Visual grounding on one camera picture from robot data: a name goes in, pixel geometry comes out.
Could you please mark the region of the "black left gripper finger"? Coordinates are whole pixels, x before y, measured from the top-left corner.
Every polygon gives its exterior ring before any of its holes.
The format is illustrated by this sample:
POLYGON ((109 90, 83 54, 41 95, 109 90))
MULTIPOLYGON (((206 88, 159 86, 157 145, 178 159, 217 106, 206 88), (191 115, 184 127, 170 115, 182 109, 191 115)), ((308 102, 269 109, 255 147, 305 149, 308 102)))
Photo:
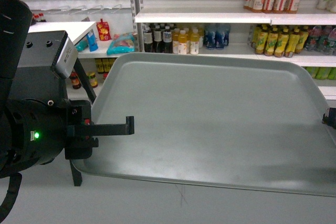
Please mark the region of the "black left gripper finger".
POLYGON ((78 171, 72 160, 69 161, 70 168, 71 168, 71 175, 72 175, 72 181, 74 186, 81 186, 82 185, 82 174, 80 171, 78 171))
POLYGON ((81 124, 67 126, 67 136, 120 136, 134 134, 134 116, 127 116, 124 124, 81 124))

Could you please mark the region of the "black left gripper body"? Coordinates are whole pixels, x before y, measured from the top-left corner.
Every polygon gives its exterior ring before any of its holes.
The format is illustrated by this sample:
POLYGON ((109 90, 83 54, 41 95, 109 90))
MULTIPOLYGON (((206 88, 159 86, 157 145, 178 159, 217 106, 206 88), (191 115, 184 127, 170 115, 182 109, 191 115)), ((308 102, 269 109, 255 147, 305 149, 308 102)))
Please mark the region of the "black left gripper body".
POLYGON ((92 133, 91 103, 62 99, 47 105, 38 100, 7 103, 8 165, 52 162, 61 151, 66 159, 86 159, 99 146, 92 133))

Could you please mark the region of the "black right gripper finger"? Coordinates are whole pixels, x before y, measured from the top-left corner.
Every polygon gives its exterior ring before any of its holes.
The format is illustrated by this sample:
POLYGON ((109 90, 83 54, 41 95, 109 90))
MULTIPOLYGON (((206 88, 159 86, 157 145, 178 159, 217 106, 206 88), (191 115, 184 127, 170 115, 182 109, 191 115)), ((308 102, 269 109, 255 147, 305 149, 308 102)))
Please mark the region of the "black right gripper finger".
POLYGON ((336 129, 336 108, 328 108, 323 114, 322 123, 336 129))

